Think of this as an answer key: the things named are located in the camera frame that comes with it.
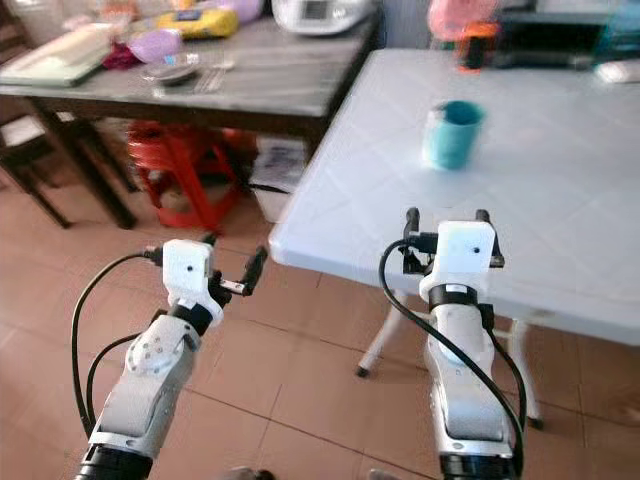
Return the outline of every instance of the red plastic stool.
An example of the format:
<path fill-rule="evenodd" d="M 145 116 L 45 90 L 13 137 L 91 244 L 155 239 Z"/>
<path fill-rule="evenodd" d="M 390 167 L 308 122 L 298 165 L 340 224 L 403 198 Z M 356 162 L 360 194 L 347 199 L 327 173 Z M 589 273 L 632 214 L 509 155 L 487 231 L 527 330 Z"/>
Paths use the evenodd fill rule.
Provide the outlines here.
<path fill-rule="evenodd" d="M 207 157 L 213 151 L 215 158 Z M 212 231 L 240 196 L 238 179 L 223 150 L 211 142 L 211 132 L 190 126 L 163 126 L 157 122 L 135 122 L 129 130 L 129 154 L 133 157 L 158 219 L 169 227 L 202 226 Z M 157 181 L 151 171 L 163 174 Z M 198 173 L 224 174 L 229 191 L 215 204 L 209 203 Z M 160 197 L 175 184 L 191 203 L 191 211 L 176 212 L 162 206 Z"/>

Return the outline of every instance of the purple bowl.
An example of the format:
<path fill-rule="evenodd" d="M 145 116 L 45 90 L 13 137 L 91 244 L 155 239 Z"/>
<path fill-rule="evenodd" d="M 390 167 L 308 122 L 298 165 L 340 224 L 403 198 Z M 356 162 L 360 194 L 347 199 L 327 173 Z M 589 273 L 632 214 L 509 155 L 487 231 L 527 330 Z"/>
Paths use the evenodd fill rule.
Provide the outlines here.
<path fill-rule="evenodd" d="M 153 30 L 136 37 L 129 48 L 144 63 L 161 62 L 182 49 L 182 36 L 177 30 Z"/>

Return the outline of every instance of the white plastic table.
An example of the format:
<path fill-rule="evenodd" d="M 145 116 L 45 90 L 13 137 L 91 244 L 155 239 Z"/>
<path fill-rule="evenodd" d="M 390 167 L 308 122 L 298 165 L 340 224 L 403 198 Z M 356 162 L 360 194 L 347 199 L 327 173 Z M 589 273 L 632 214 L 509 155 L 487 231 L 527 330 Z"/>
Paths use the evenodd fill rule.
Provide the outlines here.
<path fill-rule="evenodd" d="M 506 258 L 488 301 L 518 319 L 509 343 L 527 377 L 528 323 L 640 344 L 640 86 L 570 70 L 463 74 L 452 57 L 369 57 L 271 235 L 272 257 L 377 286 L 380 254 L 402 236 L 409 207 L 422 231 L 484 208 Z M 441 172 L 422 159 L 423 129 L 429 109 L 452 99 L 479 103 L 487 118 L 470 165 Z M 420 277 L 401 273 L 399 254 L 388 272 L 396 292 L 417 293 Z M 398 322 L 390 313 L 361 366 Z"/>

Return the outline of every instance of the blue cup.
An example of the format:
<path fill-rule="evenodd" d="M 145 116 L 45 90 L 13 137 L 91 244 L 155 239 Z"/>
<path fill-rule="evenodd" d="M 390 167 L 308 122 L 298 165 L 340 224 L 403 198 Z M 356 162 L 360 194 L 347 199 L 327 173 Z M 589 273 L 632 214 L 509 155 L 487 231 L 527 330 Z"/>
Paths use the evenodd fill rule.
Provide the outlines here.
<path fill-rule="evenodd" d="M 469 162 L 484 116 L 480 106 L 460 100 L 432 109 L 423 144 L 431 165 L 444 170 L 464 167 Z"/>

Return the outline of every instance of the black cable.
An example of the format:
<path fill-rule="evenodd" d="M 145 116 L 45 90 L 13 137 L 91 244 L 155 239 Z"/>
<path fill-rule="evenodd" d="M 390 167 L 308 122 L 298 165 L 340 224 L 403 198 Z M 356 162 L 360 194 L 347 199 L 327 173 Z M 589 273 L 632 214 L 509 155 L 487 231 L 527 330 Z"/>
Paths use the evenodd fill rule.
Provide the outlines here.
<path fill-rule="evenodd" d="M 93 277 L 93 279 L 89 282 L 89 284 L 85 287 L 84 291 L 78 298 L 78 302 L 73 310 L 73 320 L 71 323 L 71 368 L 73 371 L 73 391 L 76 398 L 76 406 L 78 407 L 78 413 L 80 414 L 80 420 L 82 421 L 82 426 L 84 428 L 84 432 L 87 435 L 87 438 L 91 436 L 92 425 L 89 421 L 89 417 L 87 415 L 87 409 L 84 403 L 84 399 L 82 398 L 82 386 L 80 384 L 80 369 L 78 367 L 78 325 L 80 323 L 80 312 L 82 311 L 82 307 L 84 302 L 87 300 L 87 297 L 94 289 L 94 287 L 98 284 L 102 278 L 109 273 L 113 268 L 120 265 L 121 263 L 126 262 L 132 258 L 146 258 L 144 253 L 132 253 L 130 255 L 125 255 L 117 260 L 114 260 L 109 265 L 104 267 L 98 274 Z"/>
<path fill-rule="evenodd" d="M 87 415 L 89 417 L 89 421 L 91 422 L 91 429 L 96 425 L 96 415 L 93 411 L 93 378 L 96 375 L 96 370 L 98 369 L 98 365 L 102 358 L 109 353 L 111 350 L 116 348 L 118 345 L 122 345 L 123 343 L 130 342 L 131 340 L 135 340 L 142 332 L 134 333 L 133 335 L 127 335 L 115 342 L 110 343 L 106 347 L 102 349 L 102 351 L 93 359 L 91 363 L 91 368 L 89 368 L 89 374 L 87 375 L 87 388 L 85 390 L 85 395 L 87 397 Z"/>
<path fill-rule="evenodd" d="M 516 362 L 513 361 L 511 356 L 506 352 L 506 350 L 500 345 L 498 339 L 494 335 L 493 331 L 490 329 L 485 329 L 489 334 L 489 338 L 493 343 L 494 348 L 498 351 L 503 360 L 509 365 L 511 372 L 513 373 L 513 378 L 516 379 L 516 383 L 518 385 L 518 420 L 520 421 L 520 426 L 524 430 L 524 427 L 527 423 L 527 391 L 524 388 L 524 380 L 522 379 L 522 374 L 516 365 Z"/>
<path fill-rule="evenodd" d="M 491 391 L 491 393 L 496 397 L 502 408 L 504 408 L 507 413 L 507 417 L 509 417 L 509 421 L 511 422 L 514 434 L 515 434 L 515 444 L 513 447 L 513 463 L 516 471 L 516 475 L 518 478 L 522 475 L 522 470 L 524 468 L 524 443 L 523 443 L 523 434 L 522 427 L 518 421 L 518 417 L 513 412 L 511 405 L 502 394 L 498 386 L 489 378 L 489 376 L 484 373 L 484 371 L 466 354 L 462 351 L 456 344 L 454 344 L 451 340 L 449 340 L 446 336 L 440 333 L 437 329 L 433 328 L 429 323 L 425 322 L 422 318 L 417 316 L 407 307 L 405 307 L 402 303 L 398 301 L 398 299 L 393 295 L 393 292 L 389 288 L 387 284 L 387 279 L 385 275 L 385 270 L 387 266 L 387 259 L 389 255 L 393 252 L 394 249 L 398 247 L 409 247 L 410 244 L 406 240 L 396 240 L 391 243 L 384 253 L 382 254 L 382 258 L 380 259 L 380 264 L 378 266 L 378 278 L 380 280 L 380 285 L 382 286 L 382 290 L 384 291 L 385 296 L 391 302 L 398 311 L 400 311 L 405 317 L 412 320 L 416 325 L 426 331 L 429 335 L 432 335 L 436 340 L 438 340 L 441 344 L 447 347 L 451 352 L 453 352 L 462 362 L 480 379 L 482 383 Z"/>

